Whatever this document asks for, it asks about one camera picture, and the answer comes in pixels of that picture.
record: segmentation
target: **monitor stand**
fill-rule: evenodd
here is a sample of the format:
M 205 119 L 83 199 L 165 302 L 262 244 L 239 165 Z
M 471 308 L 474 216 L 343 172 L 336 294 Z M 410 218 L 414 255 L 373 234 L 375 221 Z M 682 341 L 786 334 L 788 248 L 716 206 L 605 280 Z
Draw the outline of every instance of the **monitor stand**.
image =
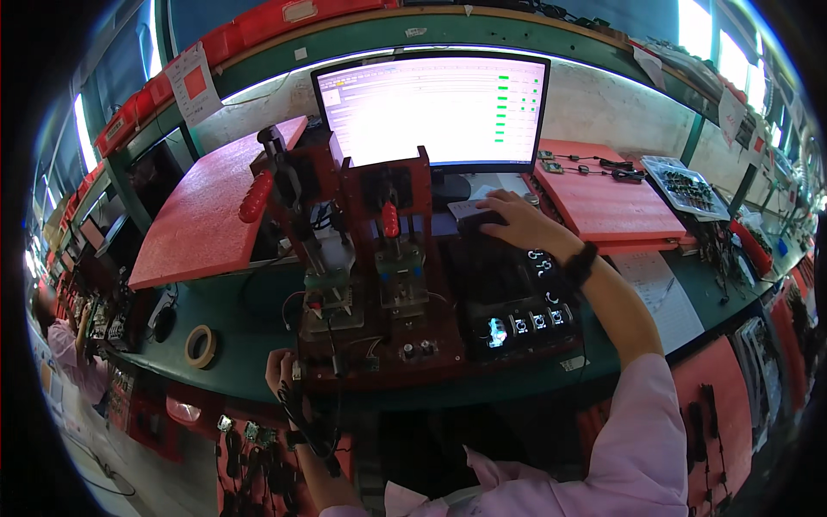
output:
M 460 175 L 432 172 L 431 196 L 434 208 L 446 208 L 449 203 L 467 201 L 471 196 L 471 184 Z

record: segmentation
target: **red clamp handle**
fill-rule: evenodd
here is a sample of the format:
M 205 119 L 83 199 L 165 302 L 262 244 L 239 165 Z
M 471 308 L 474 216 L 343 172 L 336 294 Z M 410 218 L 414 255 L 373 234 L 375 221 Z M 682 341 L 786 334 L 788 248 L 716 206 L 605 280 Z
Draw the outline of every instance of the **red clamp handle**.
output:
M 390 201 L 385 201 L 382 207 L 382 226 L 385 227 L 385 237 L 392 239 L 399 236 L 399 215 Z
M 238 207 L 238 218 L 247 224 L 258 221 L 272 189 L 273 176 L 269 172 L 264 171 L 257 175 L 250 189 L 247 190 L 244 200 L 241 201 L 241 206 Z

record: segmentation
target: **monitor screen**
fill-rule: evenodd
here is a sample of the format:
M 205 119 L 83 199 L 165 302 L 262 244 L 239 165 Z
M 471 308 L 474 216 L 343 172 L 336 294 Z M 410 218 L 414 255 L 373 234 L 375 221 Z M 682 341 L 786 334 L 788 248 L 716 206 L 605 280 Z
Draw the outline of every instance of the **monitor screen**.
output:
M 549 61 L 518 55 L 403 55 L 313 73 L 320 111 L 355 166 L 417 155 L 431 165 L 531 166 Z

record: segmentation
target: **roll of tape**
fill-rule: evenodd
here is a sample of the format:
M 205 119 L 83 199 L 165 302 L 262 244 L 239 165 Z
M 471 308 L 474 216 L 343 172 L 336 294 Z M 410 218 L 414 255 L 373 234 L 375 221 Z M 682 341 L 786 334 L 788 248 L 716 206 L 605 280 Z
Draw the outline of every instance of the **roll of tape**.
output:
M 194 357 L 195 343 L 202 337 L 207 337 L 207 346 L 204 347 L 201 355 Z M 187 337 L 187 342 L 184 344 L 184 358 L 193 368 L 205 368 L 215 356 L 216 338 L 213 330 L 207 325 L 198 325 L 193 329 Z

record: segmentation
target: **person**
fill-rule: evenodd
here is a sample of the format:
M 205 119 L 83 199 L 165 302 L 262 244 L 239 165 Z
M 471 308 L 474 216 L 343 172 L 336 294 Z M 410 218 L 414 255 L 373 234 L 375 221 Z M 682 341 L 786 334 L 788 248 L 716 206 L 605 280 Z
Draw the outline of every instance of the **person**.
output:
M 93 356 L 91 361 L 86 359 L 86 337 L 78 332 L 79 328 L 88 326 L 91 307 L 84 303 L 78 326 L 66 298 L 60 296 L 58 303 L 66 309 L 68 319 L 55 316 L 55 294 L 51 288 L 35 290 L 32 310 L 40 324 L 41 335 L 60 369 L 72 384 L 78 386 L 81 396 L 105 418 L 109 395 L 107 363 L 97 356 Z
M 482 232 L 526 250 L 542 249 L 560 264 L 584 247 L 572 232 L 513 192 L 490 192 L 477 207 L 495 210 L 508 223 L 482 225 Z M 686 430 L 652 316 L 634 289 L 599 257 L 581 291 L 617 348 L 621 370 L 588 477 L 560 483 L 522 463 L 492 462 L 466 448 L 467 464 L 480 486 L 428 500 L 389 482 L 388 516 L 687 515 Z M 289 351 L 270 354 L 265 378 L 274 393 L 281 381 L 291 383 L 293 360 Z M 343 476 L 331 478 L 307 445 L 297 449 L 321 517 L 368 515 Z

